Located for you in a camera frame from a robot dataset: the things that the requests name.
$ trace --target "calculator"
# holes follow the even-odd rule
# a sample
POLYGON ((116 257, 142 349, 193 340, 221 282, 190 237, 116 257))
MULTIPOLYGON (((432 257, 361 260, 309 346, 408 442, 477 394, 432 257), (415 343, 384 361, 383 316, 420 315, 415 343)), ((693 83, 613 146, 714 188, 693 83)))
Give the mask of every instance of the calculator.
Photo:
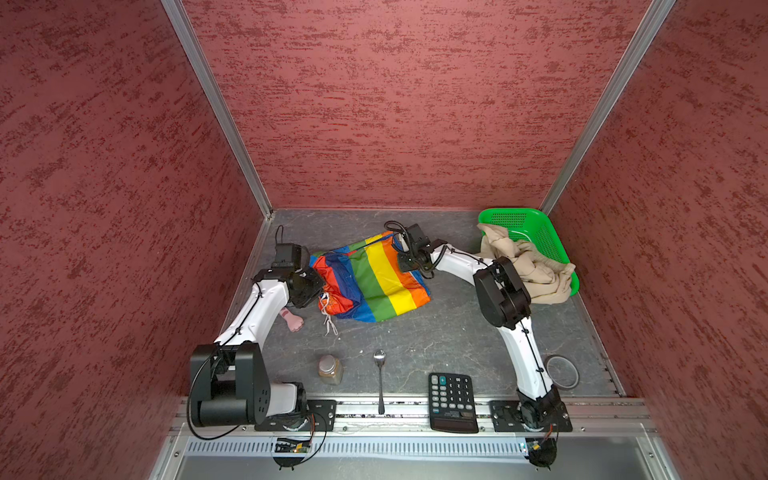
POLYGON ((475 396, 472 379, 458 373, 430 373, 429 426, 432 430, 450 433, 477 433, 475 396))

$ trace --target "green plastic basket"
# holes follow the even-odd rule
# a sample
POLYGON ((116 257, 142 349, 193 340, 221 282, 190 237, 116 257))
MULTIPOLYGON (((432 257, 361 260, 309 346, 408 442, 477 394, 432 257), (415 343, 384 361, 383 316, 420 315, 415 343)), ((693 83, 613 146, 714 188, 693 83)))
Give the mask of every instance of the green plastic basket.
MULTIPOLYGON (((530 240, 545 256, 560 263, 570 263, 552 222, 544 212, 535 208, 488 208, 480 212, 480 223, 499 225, 509 230, 509 238, 530 240)), ((578 292, 576 272, 571 275, 571 296, 578 292)))

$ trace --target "rainbow striped fabric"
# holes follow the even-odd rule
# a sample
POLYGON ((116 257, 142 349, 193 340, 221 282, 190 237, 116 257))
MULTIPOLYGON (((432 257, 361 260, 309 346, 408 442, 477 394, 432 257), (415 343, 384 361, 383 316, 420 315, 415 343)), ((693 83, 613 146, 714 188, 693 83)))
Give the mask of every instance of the rainbow striped fabric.
POLYGON ((402 273, 393 232, 384 232, 330 252, 313 255, 311 265, 326 281, 326 311, 342 319, 383 322, 424 304, 429 290, 418 271, 402 273))

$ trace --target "glass jar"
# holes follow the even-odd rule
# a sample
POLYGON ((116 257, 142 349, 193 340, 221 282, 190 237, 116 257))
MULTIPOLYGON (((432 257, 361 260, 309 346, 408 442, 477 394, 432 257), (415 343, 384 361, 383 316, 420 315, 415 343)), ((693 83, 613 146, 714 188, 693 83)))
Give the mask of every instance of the glass jar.
POLYGON ((317 363, 317 374, 323 383, 339 385, 343 373, 344 367, 335 356, 324 355, 320 357, 320 361, 317 363))

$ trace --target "red textured wall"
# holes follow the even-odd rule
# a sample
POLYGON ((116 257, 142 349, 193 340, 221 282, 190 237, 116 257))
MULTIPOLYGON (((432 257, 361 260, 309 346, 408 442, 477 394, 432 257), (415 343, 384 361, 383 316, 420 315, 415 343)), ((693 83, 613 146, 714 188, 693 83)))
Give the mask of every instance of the red textured wall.
POLYGON ((648 0, 187 0, 276 207, 538 207, 648 0))
POLYGON ((0 477, 145 480, 258 209, 160 2, 0 25, 0 477))
POLYGON ((552 214, 685 478, 768 475, 767 25, 678 0, 552 214))

